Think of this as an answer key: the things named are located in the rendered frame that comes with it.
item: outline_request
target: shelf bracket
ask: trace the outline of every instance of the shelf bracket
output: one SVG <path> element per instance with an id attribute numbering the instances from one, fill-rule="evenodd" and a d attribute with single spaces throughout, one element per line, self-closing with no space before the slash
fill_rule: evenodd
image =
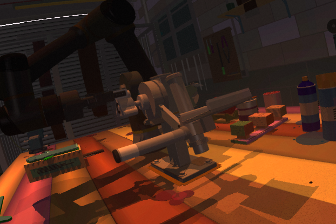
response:
<path id="1" fill-rule="evenodd" d="M 289 7 L 288 7 L 287 0 L 282 0 L 282 1 L 284 2 L 285 6 L 286 6 L 286 10 L 287 10 L 287 13 L 288 13 L 288 17 L 291 18 L 292 16 L 291 16 L 290 9 L 289 9 Z"/>
<path id="2" fill-rule="evenodd" d="M 241 32 L 245 33 L 244 28 L 243 28 L 243 24 L 241 23 L 241 19 L 240 19 L 239 15 L 226 15 L 226 16 L 234 17 L 239 22 Z"/>

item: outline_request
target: wooden shelf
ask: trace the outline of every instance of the wooden shelf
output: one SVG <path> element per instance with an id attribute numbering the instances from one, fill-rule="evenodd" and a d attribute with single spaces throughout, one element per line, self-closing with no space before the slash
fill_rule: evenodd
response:
<path id="1" fill-rule="evenodd" d="M 272 1 L 276 1 L 276 0 L 256 0 L 257 2 L 257 7 L 260 7 L 260 6 L 263 6 L 263 5 L 266 5 Z M 240 15 L 243 15 L 245 13 L 245 10 L 244 10 L 244 4 L 242 5 L 239 5 L 231 10 L 229 10 L 228 12 L 225 12 L 221 15 L 218 16 L 218 18 L 224 18 L 224 19 L 227 19 L 227 18 L 234 18 L 234 16 L 240 16 Z"/>

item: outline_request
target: wall shelf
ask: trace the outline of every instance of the wall shelf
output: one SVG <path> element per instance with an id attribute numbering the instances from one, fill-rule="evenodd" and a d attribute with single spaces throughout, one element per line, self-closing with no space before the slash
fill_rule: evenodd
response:
<path id="1" fill-rule="evenodd" d="M 266 4 L 268 4 L 272 1 L 276 1 L 276 0 L 256 0 L 257 7 L 259 8 L 259 7 L 261 7 L 263 5 L 266 5 Z M 291 18 L 291 13 L 290 13 L 290 9 L 289 9 L 288 4 L 287 4 L 287 0 L 282 0 L 282 1 L 284 2 L 285 6 L 286 6 L 288 17 Z M 241 32 L 245 33 L 244 28 L 243 28 L 243 24 L 241 23 L 241 19 L 240 19 L 240 16 L 243 15 L 244 13 L 245 13 L 244 4 L 242 4 L 242 5 L 239 5 L 235 8 L 233 8 L 233 9 L 229 10 L 228 12 L 225 12 L 225 13 L 219 15 L 218 18 L 224 18 L 224 19 L 235 18 L 240 24 Z"/>

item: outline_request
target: gray mechanical device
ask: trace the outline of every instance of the gray mechanical device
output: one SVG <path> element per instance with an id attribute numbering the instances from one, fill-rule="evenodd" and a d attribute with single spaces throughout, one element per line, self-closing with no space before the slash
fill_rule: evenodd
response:
<path id="1" fill-rule="evenodd" d="M 117 163 L 167 147 L 168 157 L 155 160 L 151 166 L 185 183 L 215 167 L 217 163 L 189 155 L 188 145 L 195 154 L 209 150 L 205 132 L 216 128 L 211 115 L 252 99 L 249 89 L 233 92 L 206 101 L 206 106 L 194 109 L 181 73 L 166 73 L 140 83 L 137 100 L 127 96 L 116 98 L 117 116 L 127 118 L 142 110 L 144 124 L 162 125 L 163 134 L 113 150 Z"/>

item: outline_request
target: metal base plate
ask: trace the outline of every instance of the metal base plate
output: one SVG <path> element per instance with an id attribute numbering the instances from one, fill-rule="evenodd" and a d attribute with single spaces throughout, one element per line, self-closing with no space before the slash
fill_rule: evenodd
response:
<path id="1" fill-rule="evenodd" d="M 189 165 L 178 167 L 170 163 L 170 158 L 168 156 L 159 159 L 159 162 L 152 162 L 151 166 L 182 183 L 196 178 L 217 166 L 217 163 L 213 160 L 210 160 L 208 164 L 203 162 L 203 164 L 200 165 L 201 160 L 206 160 L 204 157 L 190 155 L 190 160 L 191 163 Z M 185 171 L 185 175 L 180 175 L 180 172 L 182 171 Z"/>

